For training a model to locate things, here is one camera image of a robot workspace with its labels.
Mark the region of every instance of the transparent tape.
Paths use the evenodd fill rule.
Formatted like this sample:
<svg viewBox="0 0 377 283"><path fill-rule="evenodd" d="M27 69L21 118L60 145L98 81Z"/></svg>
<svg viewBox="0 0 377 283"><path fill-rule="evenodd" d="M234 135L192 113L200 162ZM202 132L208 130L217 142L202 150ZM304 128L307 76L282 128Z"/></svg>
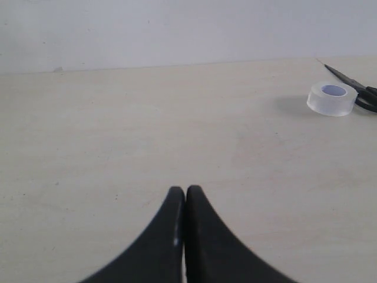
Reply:
<svg viewBox="0 0 377 283"><path fill-rule="evenodd" d="M312 86L307 105L323 115L345 116L352 111L357 96L356 90L347 84L322 81Z"/></svg>

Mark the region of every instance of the wall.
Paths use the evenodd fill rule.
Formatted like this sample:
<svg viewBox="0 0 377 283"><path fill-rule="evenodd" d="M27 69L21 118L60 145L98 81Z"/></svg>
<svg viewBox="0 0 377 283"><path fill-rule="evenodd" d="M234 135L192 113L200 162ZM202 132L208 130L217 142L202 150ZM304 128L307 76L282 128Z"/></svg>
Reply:
<svg viewBox="0 0 377 283"><path fill-rule="evenodd" d="M375 0L0 0L0 74L376 54Z"/></svg>

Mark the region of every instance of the table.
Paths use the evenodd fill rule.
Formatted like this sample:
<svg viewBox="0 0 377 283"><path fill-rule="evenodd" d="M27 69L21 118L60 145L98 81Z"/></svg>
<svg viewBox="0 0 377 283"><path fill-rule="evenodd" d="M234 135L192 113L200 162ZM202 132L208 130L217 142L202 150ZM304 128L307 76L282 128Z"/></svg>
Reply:
<svg viewBox="0 0 377 283"><path fill-rule="evenodd" d="M377 117L326 117L325 62L377 85L377 56L0 77L0 281L76 282L126 248L171 185L303 283L377 278Z"/></svg>

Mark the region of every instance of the black scissors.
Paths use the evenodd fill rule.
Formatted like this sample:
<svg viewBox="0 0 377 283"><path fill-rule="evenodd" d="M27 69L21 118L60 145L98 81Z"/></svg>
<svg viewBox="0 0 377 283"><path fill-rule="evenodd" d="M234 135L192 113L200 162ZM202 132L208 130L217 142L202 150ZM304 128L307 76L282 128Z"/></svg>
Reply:
<svg viewBox="0 0 377 283"><path fill-rule="evenodd" d="M365 87L361 83L347 77L338 70L325 65L325 67L332 72L335 77L340 79L343 83L353 87L358 92L358 97L355 103L371 112L377 113L377 88L375 87Z"/></svg>

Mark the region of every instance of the black curved object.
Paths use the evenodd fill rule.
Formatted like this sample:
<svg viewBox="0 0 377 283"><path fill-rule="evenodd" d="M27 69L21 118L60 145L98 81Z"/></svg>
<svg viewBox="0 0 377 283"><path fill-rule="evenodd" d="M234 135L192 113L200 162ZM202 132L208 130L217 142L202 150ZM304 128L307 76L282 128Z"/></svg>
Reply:
<svg viewBox="0 0 377 283"><path fill-rule="evenodd" d="M188 283L296 283L232 234L200 186L187 190L184 241Z"/></svg>
<svg viewBox="0 0 377 283"><path fill-rule="evenodd" d="M170 188L145 231L118 258L82 283L180 283L184 193Z"/></svg>

